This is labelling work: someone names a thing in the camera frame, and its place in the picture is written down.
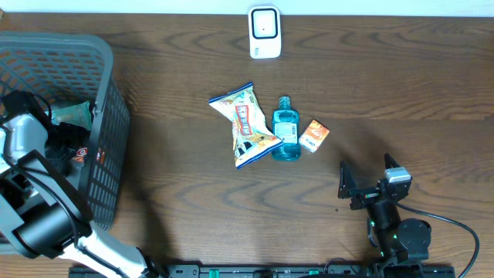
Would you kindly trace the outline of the red brown snack bar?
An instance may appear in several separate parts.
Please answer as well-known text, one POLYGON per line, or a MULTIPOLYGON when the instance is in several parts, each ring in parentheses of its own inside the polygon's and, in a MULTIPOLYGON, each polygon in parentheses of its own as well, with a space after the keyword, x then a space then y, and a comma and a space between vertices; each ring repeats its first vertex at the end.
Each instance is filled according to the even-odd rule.
MULTIPOLYGON (((77 162, 82 163, 82 162, 85 161, 85 158, 86 158, 87 154, 88 154, 88 148, 87 147, 82 147, 82 148, 80 148, 80 149, 78 149, 76 151, 76 154, 72 157, 72 159, 74 161, 77 161, 77 162)), ((101 148, 99 148, 98 149, 98 152, 96 154, 96 159, 99 162, 103 163, 104 160, 105 160, 105 157, 106 157, 105 152, 101 148)))

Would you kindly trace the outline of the orange small box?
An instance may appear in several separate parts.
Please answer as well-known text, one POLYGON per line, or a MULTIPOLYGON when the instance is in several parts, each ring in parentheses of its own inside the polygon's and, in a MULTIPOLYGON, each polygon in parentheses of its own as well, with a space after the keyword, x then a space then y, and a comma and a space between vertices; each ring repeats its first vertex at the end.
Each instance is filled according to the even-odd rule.
POLYGON ((317 120, 312 120, 299 137, 299 145, 315 153, 329 135, 330 129, 317 120))

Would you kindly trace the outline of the blue mouthwash bottle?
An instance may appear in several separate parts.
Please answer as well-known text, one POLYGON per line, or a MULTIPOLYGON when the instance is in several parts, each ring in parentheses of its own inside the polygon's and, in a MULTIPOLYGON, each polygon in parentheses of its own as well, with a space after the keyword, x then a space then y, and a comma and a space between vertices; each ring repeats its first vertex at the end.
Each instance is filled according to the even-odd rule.
POLYGON ((283 141, 283 145, 272 151, 277 161, 296 161, 301 155, 299 146, 299 113, 291 106, 288 96, 279 98, 278 109, 272 115, 274 134, 283 141))

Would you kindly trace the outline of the yellow wet wipes bag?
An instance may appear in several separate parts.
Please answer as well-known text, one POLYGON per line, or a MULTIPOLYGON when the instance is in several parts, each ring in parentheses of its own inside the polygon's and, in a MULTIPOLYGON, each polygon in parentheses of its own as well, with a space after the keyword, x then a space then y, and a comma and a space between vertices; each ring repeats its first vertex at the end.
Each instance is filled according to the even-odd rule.
POLYGON ((283 141, 266 125, 266 116, 256 99, 252 82, 225 95, 213 97, 208 104, 232 123, 237 169, 258 161, 283 145, 283 141))

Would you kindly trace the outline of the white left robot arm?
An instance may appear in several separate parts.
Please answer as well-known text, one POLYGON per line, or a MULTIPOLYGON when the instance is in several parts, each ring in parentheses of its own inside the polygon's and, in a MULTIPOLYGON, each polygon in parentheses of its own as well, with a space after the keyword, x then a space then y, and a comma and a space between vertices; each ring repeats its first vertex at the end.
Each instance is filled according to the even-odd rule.
POLYGON ((52 122, 42 96, 14 90, 1 98, 1 233, 30 259, 70 259, 105 277, 166 277, 137 247, 103 231, 67 180, 89 131, 52 122))

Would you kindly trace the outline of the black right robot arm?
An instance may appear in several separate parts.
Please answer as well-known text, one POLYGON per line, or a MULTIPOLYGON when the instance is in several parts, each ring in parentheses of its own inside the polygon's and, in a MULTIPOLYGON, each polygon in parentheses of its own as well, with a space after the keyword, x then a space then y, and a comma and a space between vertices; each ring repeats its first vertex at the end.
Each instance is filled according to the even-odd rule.
POLYGON ((350 168, 341 161, 338 198, 350 199, 352 210, 367 211, 368 238, 381 250, 386 266, 420 263, 429 257, 431 226, 400 217, 398 202, 408 196, 412 176, 390 154, 384 155, 384 163, 384 177, 374 187, 358 188, 350 168))

